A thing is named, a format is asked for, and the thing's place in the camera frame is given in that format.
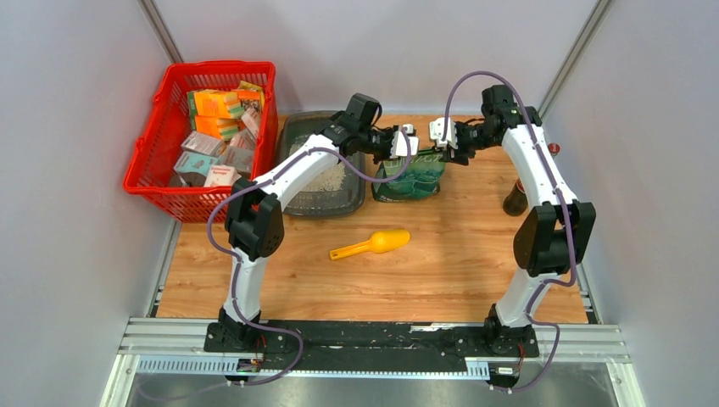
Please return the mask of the black bag clip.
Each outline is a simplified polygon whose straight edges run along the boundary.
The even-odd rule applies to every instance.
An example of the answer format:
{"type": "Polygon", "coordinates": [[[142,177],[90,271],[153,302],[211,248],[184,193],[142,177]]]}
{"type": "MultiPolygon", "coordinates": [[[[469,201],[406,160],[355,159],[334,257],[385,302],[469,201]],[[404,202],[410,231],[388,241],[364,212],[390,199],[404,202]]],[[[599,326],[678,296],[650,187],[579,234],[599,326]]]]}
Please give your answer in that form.
{"type": "Polygon", "coordinates": [[[443,159],[446,159],[448,155],[449,153],[446,149],[431,147],[420,149],[415,157],[417,159],[426,158],[441,161],[443,159]]]}

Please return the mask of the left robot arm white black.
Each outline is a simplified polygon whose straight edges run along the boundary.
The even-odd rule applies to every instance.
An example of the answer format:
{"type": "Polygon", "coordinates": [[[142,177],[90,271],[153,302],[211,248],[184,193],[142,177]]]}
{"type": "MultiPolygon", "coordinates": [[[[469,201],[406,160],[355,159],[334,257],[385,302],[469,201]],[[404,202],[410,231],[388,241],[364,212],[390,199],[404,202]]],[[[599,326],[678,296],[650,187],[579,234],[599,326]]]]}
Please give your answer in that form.
{"type": "Polygon", "coordinates": [[[382,107],[374,98],[354,94],[348,106],[325,120],[320,129],[287,159],[252,181],[240,178],[230,196],[219,204],[226,210],[225,229],[232,258],[228,296],[218,320],[209,325],[204,348],[210,352],[247,352],[265,330],[259,324],[259,294],[269,257],[284,235],[283,211],[316,177],[342,163],[359,177],[364,173],[349,162],[356,153],[375,160],[389,159],[396,129],[377,130],[382,107]]]}

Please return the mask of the green litter bag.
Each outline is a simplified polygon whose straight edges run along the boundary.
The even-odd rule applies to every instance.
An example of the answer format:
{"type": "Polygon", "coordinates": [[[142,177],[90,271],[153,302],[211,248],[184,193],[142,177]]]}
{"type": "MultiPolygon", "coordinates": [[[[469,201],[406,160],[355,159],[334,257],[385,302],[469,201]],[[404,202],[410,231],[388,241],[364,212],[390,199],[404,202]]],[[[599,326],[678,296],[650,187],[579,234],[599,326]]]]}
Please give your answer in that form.
{"type": "Polygon", "coordinates": [[[442,160],[417,159],[414,156],[406,171],[398,178],[386,183],[373,183],[372,197],[378,202],[398,203],[437,195],[441,190],[440,179],[445,165],[442,160]]]}

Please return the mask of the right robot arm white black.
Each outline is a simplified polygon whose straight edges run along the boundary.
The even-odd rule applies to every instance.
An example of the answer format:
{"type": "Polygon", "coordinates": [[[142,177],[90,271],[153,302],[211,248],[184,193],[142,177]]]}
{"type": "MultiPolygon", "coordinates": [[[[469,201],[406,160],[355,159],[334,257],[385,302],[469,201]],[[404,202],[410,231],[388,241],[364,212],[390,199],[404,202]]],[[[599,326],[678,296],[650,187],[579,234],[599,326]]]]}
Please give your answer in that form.
{"type": "Polygon", "coordinates": [[[527,198],[528,212],[513,241],[517,270],[484,322],[490,354],[526,348],[534,312],[552,285],[571,286],[594,227],[596,210],[564,183],[534,108],[522,108],[509,86],[482,91],[483,121],[458,122],[446,161],[467,165],[476,152],[500,147],[510,157],[527,198]]]}

